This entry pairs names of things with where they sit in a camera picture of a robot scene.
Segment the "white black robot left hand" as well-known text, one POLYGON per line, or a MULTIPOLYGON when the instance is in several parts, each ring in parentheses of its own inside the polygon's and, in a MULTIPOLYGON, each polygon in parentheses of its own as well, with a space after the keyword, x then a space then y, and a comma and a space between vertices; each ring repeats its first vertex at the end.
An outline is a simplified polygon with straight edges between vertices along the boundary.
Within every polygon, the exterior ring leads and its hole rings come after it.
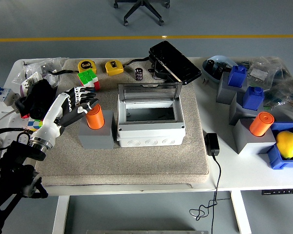
POLYGON ((29 145, 51 149, 65 127, 84 117, 98 102, 94 87, 73 87, 60 93, 47 111, 42 127, 32 134, 29 145))

